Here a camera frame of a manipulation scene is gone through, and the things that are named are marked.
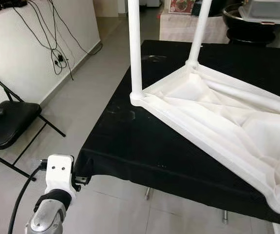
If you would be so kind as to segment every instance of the black bowl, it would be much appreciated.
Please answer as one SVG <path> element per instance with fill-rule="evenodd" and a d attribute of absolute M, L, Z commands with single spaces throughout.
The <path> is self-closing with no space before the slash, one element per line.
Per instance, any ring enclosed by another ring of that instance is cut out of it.
<path fill-rule="evenodd" d="M 262 24 L 256 22 L 247 22 L 244 21 L 241 17 L 238 8 L 242 6 L 242 4 L 233 4 L 225 7 L 222 10 L 222 17 L 228 28 L 242 28 L 245 30 L 266 30 L 273 31 L 274 25 L 272 24 Z"/>

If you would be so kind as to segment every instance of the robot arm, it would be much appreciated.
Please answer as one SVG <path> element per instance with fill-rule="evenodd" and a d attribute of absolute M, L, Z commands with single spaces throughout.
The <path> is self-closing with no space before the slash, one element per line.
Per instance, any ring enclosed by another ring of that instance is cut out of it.
<path fill-rule="evenodd" d="M 25 234 L 62 234 L 62 223 L 70 204 L 80 191 L 80 184 L 88 184 L 89 177 L 76 178 L 73 173 L 74 157 L 51 155 L 47 161 L 45 195 L 34 208 L 34 215 L 25 225 Z"/>

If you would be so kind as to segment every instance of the white vertical pole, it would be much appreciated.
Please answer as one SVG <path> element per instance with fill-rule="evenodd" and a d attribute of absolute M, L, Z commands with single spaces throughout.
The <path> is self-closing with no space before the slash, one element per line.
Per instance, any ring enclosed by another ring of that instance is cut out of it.
<path fill-rule="evenodd" d="M 140 99 L 142 92 L 140 4 L 139 0 L 128 0 L 129 37 L 131 61 L 131 99 Z"/>
<path fill-rule="evenodd" d="M 203 0 L 202 8 L 199 13 L 192 48 L 190 50 L 188 60 L 186 61 L 186 65 L 190 66 L 192 69 L 197 69 L 198 66 L 198 55 L 206 29 L 211 2 L 212 0 Z"/>

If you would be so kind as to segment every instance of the white fabric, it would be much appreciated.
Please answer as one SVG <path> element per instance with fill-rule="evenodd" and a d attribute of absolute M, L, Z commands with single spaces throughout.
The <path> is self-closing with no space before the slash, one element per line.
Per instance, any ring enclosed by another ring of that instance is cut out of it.
<path fill-rule="evenodd" d="M 279 96 L 204 66 L 197 74 L 184 66 L 144 93 L 138 105 L 258 189 L 280 213 Z"/>

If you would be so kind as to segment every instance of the chair seat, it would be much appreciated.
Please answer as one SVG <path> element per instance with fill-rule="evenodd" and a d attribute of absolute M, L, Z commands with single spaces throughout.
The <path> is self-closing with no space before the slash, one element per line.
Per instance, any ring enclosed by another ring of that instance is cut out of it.
<path fill-rule="evenodd" d="M 0 103 L 0 150 L 10 147 L 41 113 L 35 103 L 4 101 Z"/>

